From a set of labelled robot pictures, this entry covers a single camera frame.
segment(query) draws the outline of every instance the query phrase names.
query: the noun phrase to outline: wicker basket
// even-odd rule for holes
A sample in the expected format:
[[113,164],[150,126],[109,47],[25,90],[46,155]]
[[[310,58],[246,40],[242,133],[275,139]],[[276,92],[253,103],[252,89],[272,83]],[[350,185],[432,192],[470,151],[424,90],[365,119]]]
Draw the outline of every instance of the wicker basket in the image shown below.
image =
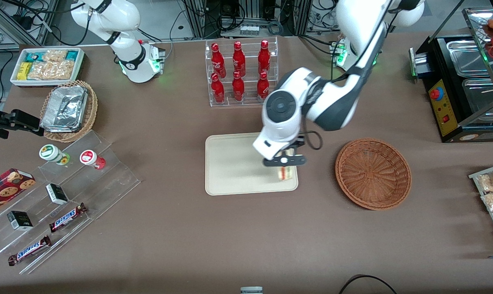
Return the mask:
[[364,138],[349,142],[335,161],[335,176],[346,196],[371,210],[397,207],[411,188],[411,171],[394,147]]
[[[92,129],[94,125],[94,121],[96,119],[96,111],[98,111],[98,98],[96,97],[96,93],[92,90],[91,86],[86,82],[81,80],[75,80],[74,82],[67,82],[59,87],[72,87],[72,86],[82,86],[85,87],[89,91],[89,96],[87,98],[87,105],[85,106],[85,114],[82,122],[83,127],[75,133],[51,133],[45,131],[43,135],[50,140],[60,141],[62,143],[71,143],[79,138],[83,137],[88,131]],[[49,103],[49,98],[51,97],[51,93],[47,95],[47,99],[43,103],[42,111],[40,111],[40,119],[43,119],[43,115],[45,113],[45,109],[47,108],[47,104]]]

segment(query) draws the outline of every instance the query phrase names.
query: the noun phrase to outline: red cookie box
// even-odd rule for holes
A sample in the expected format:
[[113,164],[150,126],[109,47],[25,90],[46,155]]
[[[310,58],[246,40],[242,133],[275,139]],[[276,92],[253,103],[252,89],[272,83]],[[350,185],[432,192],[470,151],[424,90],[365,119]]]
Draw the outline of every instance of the red cookie box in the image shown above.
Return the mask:
[[34,177],[17,169],[9,169],[0,175],[0,207],[24,190],[34,185]]

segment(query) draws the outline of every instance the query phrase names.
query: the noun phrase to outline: coca-cola bottle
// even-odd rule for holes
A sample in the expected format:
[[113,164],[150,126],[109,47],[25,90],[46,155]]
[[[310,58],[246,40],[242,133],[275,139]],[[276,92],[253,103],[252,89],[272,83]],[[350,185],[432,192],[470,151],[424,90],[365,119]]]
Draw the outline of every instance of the coca-cola bottle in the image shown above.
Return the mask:
[[219,76],[217,73],[212,73],[211,74],[212,78],[212,95],[214,97],[214,100],[217,104],[223,104],[224,103],[224,87],[223,83],[219,80]]
[[212,67],[214,72],[219,75],[219,78],[224,78],[227,76],[227,71],[224,69],[224,58],[223,54],[219,52],[219,45],[217,43],[213,43],[211,45],[212,48]]
[[261,50],[258,55],[258,72],[261,74],[263,71],[270,71],[270,52],[269,42],[267,40],[261,41]]
[[234,55],[232,56],[232,61],[234,63],[234,70],[239,71],[241,76],[247,74],[247,65],[245,62],[245,53],[241,49],[241,42],[234,42]]
[[258,80],[258,101],[260,103],[265,102],[265,99],[269,95],[269,82],[266,79],[266,72],[259,74]]
[[234,89],[234,99],[238,102],[243,101],[245,97],[245,83],[241,78],[239,71],[234,72],[234,80],[232,81],[232,88]]

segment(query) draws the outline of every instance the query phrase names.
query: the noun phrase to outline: yellow control panel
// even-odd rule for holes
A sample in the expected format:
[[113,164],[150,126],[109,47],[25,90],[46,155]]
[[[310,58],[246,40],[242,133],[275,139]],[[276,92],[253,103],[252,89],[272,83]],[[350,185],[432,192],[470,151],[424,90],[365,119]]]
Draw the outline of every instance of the yellow control panel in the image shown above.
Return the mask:
[[446,136],[455,130],[458,125],[442,80],[428,91],[428,95],[430,95],[431,106],[433,107],[433,112],[435,112],[441,134]]

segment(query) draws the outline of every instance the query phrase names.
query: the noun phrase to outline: white robotic arm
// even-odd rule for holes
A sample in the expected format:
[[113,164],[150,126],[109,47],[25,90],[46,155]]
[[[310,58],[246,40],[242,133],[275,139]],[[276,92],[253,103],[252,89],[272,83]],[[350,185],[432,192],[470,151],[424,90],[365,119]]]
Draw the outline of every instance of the white robotic arm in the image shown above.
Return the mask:
[[147,82],[162,73],[165,51],[141,44],[131,31],[140,26],[140,12],[127,0],[83,0],[72,7],[74,21],[108,43],[120,60],[123,73],[133,82]]
[[303,156],[289,156],[280,151],[295,146],[301,118],[310,119],[325,131],[339,130],[353,117],[359,93],[371,73],[373,61],[386,37],[384,15],[394,9],[415,9],[424,0],[340,0],[338,23],[351,50],[358,58],[346,72],[346,82],[336,86],[301,67],[282,77],[275,91],[265,100],[262,110],[263,129],[254,148],[265,158],[267,166],[301,165]]

